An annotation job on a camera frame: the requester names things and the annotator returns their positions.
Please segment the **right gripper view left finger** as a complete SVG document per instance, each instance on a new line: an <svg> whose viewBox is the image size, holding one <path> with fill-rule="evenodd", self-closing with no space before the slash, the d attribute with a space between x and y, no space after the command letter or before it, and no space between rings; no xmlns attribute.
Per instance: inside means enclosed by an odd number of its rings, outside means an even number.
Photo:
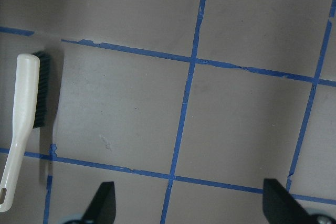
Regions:
<svg viewBox="0 0 336 224"><path fill-rule="evenodd" d="M116 218L116 195L114 182L103 182L99 186L81 223L114 223Z"/></svg>

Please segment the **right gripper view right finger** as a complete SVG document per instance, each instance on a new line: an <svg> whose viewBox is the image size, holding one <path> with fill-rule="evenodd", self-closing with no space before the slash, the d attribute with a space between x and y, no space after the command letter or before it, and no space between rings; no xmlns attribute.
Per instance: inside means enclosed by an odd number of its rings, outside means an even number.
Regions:
<svg viewBox="0 0 336 224"><path fill-rule="evenodd" d="M264 216L270 224L315 223L276 179L264 179L262 203Z"/></svg>

